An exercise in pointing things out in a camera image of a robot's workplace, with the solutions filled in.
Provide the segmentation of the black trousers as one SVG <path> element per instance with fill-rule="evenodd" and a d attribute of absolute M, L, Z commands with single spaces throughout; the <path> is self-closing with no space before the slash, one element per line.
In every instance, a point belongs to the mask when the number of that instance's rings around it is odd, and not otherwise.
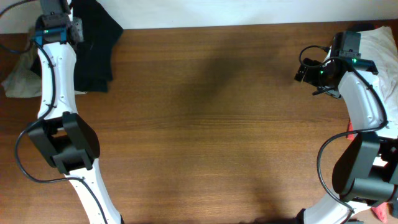
<path fill-rule="evenodd" d="M 83 23 L 83 42 L 36 42 L 44 44 L 69 44 L 76 55 L 73 68 L 74 90 L 80 92 L 107 92 L 113 80 L 111 55 L 113 47 L 123 33 L 123 28 L 95 0 L 76 0 L 73 15 Z"/>

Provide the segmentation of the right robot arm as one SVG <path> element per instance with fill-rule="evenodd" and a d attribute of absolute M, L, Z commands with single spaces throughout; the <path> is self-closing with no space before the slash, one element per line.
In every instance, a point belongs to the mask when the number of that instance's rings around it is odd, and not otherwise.
<path fill-rule="evenodd" d="M 371 57 L 360 52 L 361 34 L 337 33 L 323 62 L 300 58 L 295 80 L 316 87 L 314 94 L 325 93 L 345 101 L 353 128 L 326 140 L 317 156 L 321 172 L 324 149 L 340 137 L 354 136 L 336 162 L 332 189 L 314 206 L 297 215 L 297 223 L 348 223 L 359 212 L 397 200 L 397 125 L 382 98 L 381 69 Z"/>

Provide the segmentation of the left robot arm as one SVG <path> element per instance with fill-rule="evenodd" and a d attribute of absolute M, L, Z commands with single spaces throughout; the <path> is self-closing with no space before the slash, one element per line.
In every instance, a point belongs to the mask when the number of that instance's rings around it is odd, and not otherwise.
<path fill-rule="evenodd" d="M 80 117 L 75 103 L 74 69 L 79 33 L 69 1 L 41 1 L 41 24 L 34 44 L 42 69 L 38 120 L 27 129 L 30 140 L 50 167 L 75 189 L 90 223 L 123 223 L 103 182 L 100 144 Z"/>

